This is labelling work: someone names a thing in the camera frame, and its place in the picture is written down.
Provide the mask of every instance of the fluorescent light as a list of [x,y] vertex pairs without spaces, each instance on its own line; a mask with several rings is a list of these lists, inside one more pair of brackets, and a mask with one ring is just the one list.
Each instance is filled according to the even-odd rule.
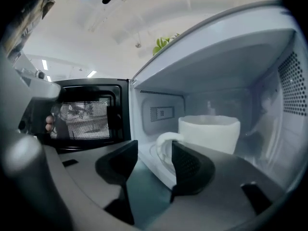
[[91,73],[89,73],[89,75],[87,76],[88,78],[91,78],[93,75],[95,75],[96,74],[96,71],[92,71]]
[[48,70],[46,60],[42,60],[42,63],[43,63],[43,67],[44,67],[44,69],[45,69],[45,70]]

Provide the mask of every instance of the ceiling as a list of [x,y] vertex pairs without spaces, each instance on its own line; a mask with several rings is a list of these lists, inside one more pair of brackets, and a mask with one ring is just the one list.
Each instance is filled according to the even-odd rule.
[[92,70],[94,77],[132,78],[152,57],[157,38],[261,0],[55,1],[24,48],[37,69],[42,59],[49,62],[52,80],[86,77]]

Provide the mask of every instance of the hand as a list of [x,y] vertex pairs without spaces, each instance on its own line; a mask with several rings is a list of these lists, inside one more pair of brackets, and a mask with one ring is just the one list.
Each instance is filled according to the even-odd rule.
[[48,132],[51,132],[52,131],[52,129],[53,129],[53,122],[54,122],[54,119],[53,119],[53,116],[48,116],[47,118],[46,118],[46,127],[45,127],[45,129],[48,131]]

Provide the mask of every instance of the teal surface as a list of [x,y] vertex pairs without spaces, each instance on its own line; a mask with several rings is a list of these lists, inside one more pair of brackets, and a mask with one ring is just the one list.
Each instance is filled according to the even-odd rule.
[[127,181],[135,227],[145,230],[170,206],[171,190],[138,159]]

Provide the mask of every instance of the mug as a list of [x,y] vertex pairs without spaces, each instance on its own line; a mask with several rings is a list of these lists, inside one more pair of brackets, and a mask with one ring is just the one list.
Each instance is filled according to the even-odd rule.
[[240,135],[241,123],[235,117],[220,115],[188,115],[179,118],[179,132],[163,133],[156,140],[159,158],[172,164],[170,154],[167,155],[167,141],[179,141],[216,151],[233,154]]

